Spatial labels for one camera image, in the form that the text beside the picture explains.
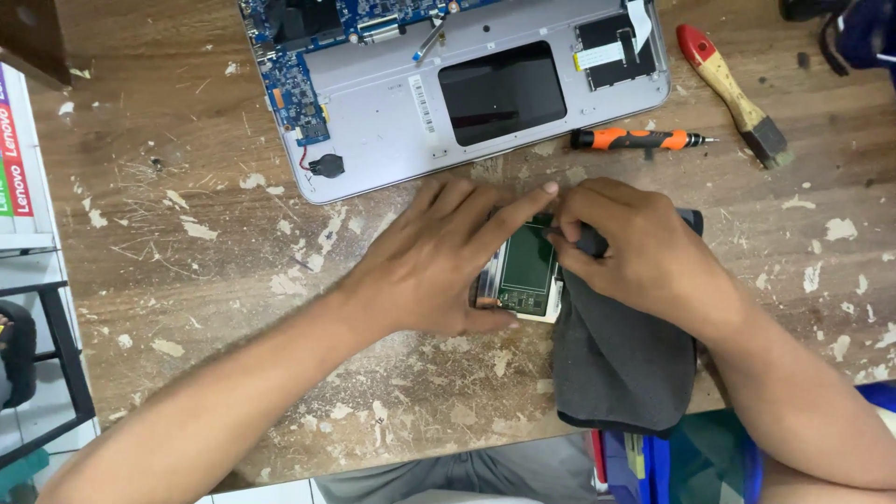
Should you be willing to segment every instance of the hand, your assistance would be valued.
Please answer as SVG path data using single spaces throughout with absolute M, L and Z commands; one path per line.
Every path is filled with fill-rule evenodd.
M 429 179 L 337 291 L 363 307 L 385 334 L 414 329 L 456 335 L 514 326 L 516 316 L 509 311 L 471 308 L 470 285 L 557 190 L 556 182 L 548 182 L 487 220 L 499 199 L 494 187 Z
M 603 259 L 574 243 L 587 222 L 607 239 Z M 667 196 L 610 178 L 585 180 L 555 214 L 563 236 L 548 237 L 564 268 L 595 291 L 663 318 L 698 339 L 729 330 L 743 316 L 737 282 L 676 213 Z

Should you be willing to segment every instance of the green circuit board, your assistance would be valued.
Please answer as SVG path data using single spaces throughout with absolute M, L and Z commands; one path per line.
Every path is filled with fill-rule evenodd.
M 536 215 L 507 240 L 498 299 L 501 307 L 544 317 L 557 262 L 554 246 L 542 235 L 550 215 Z

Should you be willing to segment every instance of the orange screwdriver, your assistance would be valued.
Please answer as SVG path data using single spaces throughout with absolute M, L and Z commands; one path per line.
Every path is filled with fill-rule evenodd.
M 658 149 L 666 148 L 677 151 L 685 147 L 696 147 L 707 142 L 718 142 L 717 138 L 709 138 L 684 130 L 675 131 L 628 131 L 621 127 L 607 129 L 576 129 L 570 145 L 574 149 Z

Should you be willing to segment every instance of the finger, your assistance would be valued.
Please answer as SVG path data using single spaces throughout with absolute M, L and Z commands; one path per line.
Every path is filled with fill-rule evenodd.
M 556 182 L 547 182 L 495 213 L 470 240 L 470 254 L 474 260 L 485 262 L 533 215 L 541 212 L 556 197 L 558 190 Z
M 464 329 L 474 333 L 493 333 L 519 325 L 512 312 L 500 308 L 468 308 L 464 321 Z
M 417 194 L 414 196 L 413 201 L 408 205 L 408 209 L 404 211 L 405 214 L 419 215 L 423 213 L 433 205 L 435 199 L 444 189 L 445 184 L 447 184 L 446 181 L 435 178 L 427 178 L 424 180 L 423 184 L 420 185 Z
M 581 222 L 610 239 L 617 234 L 616 230 L 625 227 L 631 211 L 601 193 L 579 186 L 564 196 L 555 217 L 566 239 L 576 242 L 582 236 Z
M 476 190 L 476 184 L 472 180 L 468 178 L 452 179 L 435 199 L 429 212 L 436 217 L 444 217 L 454 212 L 474 190 Z
M 600 292 L 604 286 L 609 285 L 609 273 L 604 260 L 585 254 L 556 233 L 547 235 L 547 241 L 554 246 L 560 266 L 582 278 L 592 289 Z
M 466 239 L 486 222 L 500 196 L 494 186 L 479 186 L 452 215 L 452 226 L 465 233 Z
M 621 180 L 607 177 L 589 178 L 582 182 L 582 186 L 620 204 L 636 204 L 647 194 L 646 191 L 629 186 Z

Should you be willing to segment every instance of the gray pants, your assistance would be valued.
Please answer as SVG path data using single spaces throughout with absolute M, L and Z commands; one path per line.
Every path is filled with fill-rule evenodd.
M 426 490 L 590 504 L 594 459 L 587 433 L 485 448 L 315 478 L 327 504 L 393 504 Z

